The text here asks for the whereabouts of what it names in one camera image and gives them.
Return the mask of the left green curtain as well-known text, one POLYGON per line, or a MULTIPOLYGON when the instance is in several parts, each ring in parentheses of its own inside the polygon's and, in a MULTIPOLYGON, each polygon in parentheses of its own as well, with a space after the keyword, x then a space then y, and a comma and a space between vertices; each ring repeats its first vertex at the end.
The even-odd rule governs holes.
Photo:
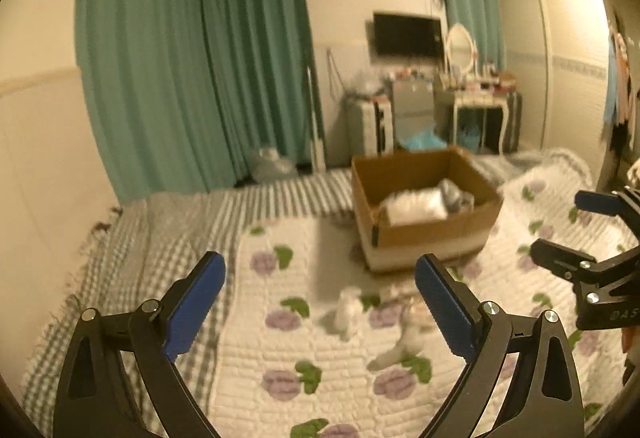
POLYGON ((75 46, 120 203, 234 185, 201 0, 76 0, 75 46))

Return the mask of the white ribbed suitcase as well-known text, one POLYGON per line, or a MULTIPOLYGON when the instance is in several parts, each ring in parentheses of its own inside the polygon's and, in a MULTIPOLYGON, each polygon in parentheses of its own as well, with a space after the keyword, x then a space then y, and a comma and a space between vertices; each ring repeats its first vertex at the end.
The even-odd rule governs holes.
POLYGON ((347 99, 346 119, 353 157, 377 157, 394 151, 392 103, 386 96, 347 99))

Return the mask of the white wardrobe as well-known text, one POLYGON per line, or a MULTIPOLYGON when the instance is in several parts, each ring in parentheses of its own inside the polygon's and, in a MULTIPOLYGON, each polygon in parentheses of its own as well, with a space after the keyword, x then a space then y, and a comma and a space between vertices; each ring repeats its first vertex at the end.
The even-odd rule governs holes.
POLYGON ((565 148, 593 177, 606 154, 608 17, 603 0, 499 0, 504 64, 520 94, 520 146, 565 148))

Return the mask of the white green plush toy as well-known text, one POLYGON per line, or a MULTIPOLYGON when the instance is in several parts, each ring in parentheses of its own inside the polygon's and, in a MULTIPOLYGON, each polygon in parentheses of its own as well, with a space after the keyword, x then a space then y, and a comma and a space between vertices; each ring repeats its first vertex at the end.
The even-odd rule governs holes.
POLYGON ((351 336, 356 331, 358 319, 362 314, 360 296, 361 289, 358 287, 341 289, 333 321, 334 329, 341 335, 351 336))

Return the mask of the white dressing table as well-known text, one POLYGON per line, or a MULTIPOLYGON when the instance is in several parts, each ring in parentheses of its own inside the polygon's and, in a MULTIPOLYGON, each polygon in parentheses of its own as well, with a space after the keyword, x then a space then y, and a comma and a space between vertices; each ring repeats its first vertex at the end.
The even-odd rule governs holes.
POLYGON ((435 133, 467 151, 508 154, 518 151, 522 97, 516 91, 472 90, 434 84, 435 133))

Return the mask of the clear water jug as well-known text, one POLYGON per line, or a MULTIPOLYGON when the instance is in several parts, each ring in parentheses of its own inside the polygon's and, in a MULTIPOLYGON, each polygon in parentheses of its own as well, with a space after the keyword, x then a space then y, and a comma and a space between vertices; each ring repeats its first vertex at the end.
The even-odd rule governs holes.
POLYGON ((277 148, 262 147, 250 157, 250 177, 257 184, 267 184, 297 176, 295 164, 283 157, 277 148))

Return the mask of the grey small refrigerator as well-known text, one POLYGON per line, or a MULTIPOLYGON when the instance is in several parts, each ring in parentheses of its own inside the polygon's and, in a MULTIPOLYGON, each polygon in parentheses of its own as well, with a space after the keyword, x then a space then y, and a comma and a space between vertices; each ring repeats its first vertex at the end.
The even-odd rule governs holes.
POLYGON ((433 86, 425 80, 396 80, 390 87, 396 145, 435 126, 433 86))

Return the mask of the oval white vanity mirror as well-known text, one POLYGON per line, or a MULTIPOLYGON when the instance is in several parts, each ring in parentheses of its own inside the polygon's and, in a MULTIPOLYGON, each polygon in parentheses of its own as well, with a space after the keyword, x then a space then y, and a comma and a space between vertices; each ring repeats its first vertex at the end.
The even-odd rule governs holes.
POLYGON ((477 49, 471 33, 463 24, 453 24, 445 41, 446 68, 458 76, 471 74, 476 67, 477 49))

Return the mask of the black wall television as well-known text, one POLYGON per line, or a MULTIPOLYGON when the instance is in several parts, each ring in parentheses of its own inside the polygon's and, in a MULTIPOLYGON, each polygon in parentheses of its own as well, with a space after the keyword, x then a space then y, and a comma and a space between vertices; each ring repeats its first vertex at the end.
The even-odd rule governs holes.
POLYGON ((374 13, 373 42, 378 56, 444 57, 442 24, 438 18, 374 13))

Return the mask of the clear plastic bag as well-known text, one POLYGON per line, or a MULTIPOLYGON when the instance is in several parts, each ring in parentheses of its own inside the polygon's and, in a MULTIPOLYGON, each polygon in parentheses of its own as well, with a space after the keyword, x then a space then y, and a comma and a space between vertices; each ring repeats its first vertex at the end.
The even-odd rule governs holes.
POLYGON ((371 70, 360 70, 349 84, 349 94, 361 98, 372 98, 386 94, 386 82, 383 76, 371 70))

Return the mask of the grey white sock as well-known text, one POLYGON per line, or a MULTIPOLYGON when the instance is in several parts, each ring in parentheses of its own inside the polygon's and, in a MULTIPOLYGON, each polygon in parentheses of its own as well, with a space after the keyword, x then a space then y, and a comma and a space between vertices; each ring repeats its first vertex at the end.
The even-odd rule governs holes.
POLYGON ((449 213, 460 213, 474 210, 475 198, 472 193, 460 189, 449 178, 443 179, 438 184, 442 195, 442 202, 449 213))

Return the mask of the white floral quilt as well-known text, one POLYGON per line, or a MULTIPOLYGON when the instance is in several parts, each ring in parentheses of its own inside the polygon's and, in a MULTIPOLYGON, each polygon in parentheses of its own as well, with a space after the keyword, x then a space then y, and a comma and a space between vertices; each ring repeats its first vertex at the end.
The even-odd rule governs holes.
MULTIPOLYGON (((562 160, 508 181, 484 249, 454 276, 511 314, 551 309, 560 316, 585 428, 593 430, 623 395, 620 334, 578 330, 570 284, 527 254, 539 237, 601 259, 636 244, 619 219, 574 208, 585 183, 582 171, 562 160)), ((423 302, 410 276, 375 276, 361 265, 357 240, 353 223, 324 217, 264 219, 244 231, 207 411, 222 436, 415 437, 444 402, 464 362, 436 327, 420 354, 381 371, 368 368, 398 341, 404 310, 423 302), (333 325, 346 287, 361 289, 351 336, 333 325)))

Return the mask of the hanging clothes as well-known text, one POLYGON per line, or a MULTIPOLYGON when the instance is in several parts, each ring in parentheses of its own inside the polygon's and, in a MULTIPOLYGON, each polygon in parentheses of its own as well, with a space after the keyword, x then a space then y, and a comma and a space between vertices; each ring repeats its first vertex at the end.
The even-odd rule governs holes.
POLYGON ((610 27, 603 123, 612 127, 631 126, 636 117, 636 94, 632 90, 628 48, 623 34, 610 27))

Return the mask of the middle green curtain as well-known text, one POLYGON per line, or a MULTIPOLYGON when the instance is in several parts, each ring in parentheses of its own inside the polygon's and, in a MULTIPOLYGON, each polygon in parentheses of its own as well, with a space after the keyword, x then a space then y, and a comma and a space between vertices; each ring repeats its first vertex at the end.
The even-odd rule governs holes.
POLYGON ((306 0, 202 0, 205 46, 237 177, 256 153, 311 161, 314 76, 306 0))

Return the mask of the floral white tissue pack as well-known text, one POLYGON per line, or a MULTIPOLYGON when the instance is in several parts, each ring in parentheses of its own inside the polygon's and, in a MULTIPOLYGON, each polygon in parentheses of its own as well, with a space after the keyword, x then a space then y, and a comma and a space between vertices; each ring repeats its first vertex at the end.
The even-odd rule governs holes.
POLYGON ((442 221, 449 212, 438 188, 394 192, 381 204, 391 226, 442 221))

